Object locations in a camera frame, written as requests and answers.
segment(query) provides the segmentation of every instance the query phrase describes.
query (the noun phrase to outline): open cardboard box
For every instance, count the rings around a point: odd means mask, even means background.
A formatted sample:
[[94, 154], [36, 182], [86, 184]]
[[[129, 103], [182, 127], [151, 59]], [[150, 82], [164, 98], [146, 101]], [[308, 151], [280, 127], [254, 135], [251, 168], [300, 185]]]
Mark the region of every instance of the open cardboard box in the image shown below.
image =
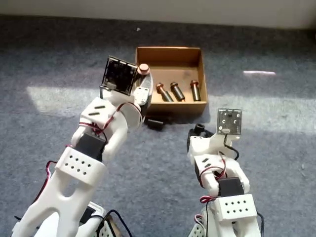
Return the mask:
[[[200, 48], [188, 47], [138, 47], [136, 64], [149, 65], [154, 78], [154, 92], [148, 114], [202, 114], [207, 104], [207, 90]], [[201, 101], [194, 101], [190, 86], [197, 80]], [[185, 96], [185, 102], [178, 102], [171, 92], [170, 83], [178, 83]], [[164, 102], [157, 93], [156, 84], [163, 83], [174, 102]]]

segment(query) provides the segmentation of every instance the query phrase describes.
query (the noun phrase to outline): bolt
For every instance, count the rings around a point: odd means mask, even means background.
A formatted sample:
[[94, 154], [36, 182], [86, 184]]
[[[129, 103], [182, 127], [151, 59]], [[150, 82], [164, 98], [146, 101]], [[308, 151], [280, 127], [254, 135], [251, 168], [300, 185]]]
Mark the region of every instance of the bolt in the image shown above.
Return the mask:
[[158, 83], [156, 85], [156, 89], [158, 94], [161, 94], [162, 99], [166, 102], [173, 102], [173, 99], [171, 98], [171, 96], [169, 95], [168, 91], [165, 91], [163, 88], [163, 84], [162, 83]]
[[184, 94], [182, 93], [181, 89], [178, 87], [178, 83], [172, 82], [170, 84], [170, 89], [178, 101], [185, 101]]
[[190, 83], [191, 89], [192, 89], [192, 95], [194, 101], [201, 101], [201, 96], [198, 89], [198, 81], [192, 80]]
[[146, 76], [150, 73], [150, 69], [149, 66], [145, 63], [142, 63], [141, 65], [139, 65], [139, 67], [137, 68], [137, 72], [140, 75]]

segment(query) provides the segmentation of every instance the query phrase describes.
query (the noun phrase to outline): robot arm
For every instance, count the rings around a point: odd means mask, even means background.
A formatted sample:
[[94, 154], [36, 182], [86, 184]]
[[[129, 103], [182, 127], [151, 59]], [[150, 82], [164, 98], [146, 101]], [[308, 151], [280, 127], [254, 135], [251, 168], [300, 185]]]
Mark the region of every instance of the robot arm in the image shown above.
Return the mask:
[[240, 136], [241, 111], [219, 109], [218, 117], [216, 134], [200, 124], [189, 132], [188, 157], [209, 194], [200, 199], [207, 203], [200, 215], [203, 223], [195, 225], [189, 236], [202, 226], [206, 237], [260, 237], [254, 200], [246, 194], [249, 180], [236, 161], [238, 156], [232, 158], [232, 141]]
[[[105, 172], [105, 163], [124, 143], [128, 131], [142, 124], [152, 91], [149, 68], [137, 71], [136, 65], [109, 57], [101, 98], [95, 98], [82, 112], [71, 145], [61, 155], [39, 198], [14, 226], [12, 237], [31, 236], [36, 226], [55, 212], [59, 216], [57, 237], [84, 236], [78, 232], [79, 222]], [[66, 197], [64, 190], [73, 179], [79, 183]]]

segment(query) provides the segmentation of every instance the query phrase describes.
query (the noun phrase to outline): gray carpet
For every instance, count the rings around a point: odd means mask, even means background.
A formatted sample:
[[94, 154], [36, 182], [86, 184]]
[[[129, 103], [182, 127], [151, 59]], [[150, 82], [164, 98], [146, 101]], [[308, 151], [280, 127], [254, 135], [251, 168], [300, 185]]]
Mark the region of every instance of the gray carpet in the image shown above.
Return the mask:
[[[235, 147], [266, 237], [316, 229], [316, 44], [311, 32], [65, 18], [0, 17], [0, 232], [39, 191], [79, 114], [98, 95], [108, 55], [139, 45], [203, 50], [209, 108], [163, 132], [130, 134], [93, 201], [117, 209], [136, 237], [185, 237], [206, 194], [186, 157], [195, 122], [213, 130], [218, 107], [241, 108]], [[269, 71], [275, 75], [244, 71]]]

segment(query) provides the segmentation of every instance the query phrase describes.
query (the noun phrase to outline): wall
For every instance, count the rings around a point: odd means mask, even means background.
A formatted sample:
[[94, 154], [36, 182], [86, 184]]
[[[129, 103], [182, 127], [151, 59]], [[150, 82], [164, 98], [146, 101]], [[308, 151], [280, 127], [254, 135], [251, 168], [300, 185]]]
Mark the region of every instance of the wall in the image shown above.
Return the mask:
[[0, 0], [0, 13], [316, 28], [316, 0]]

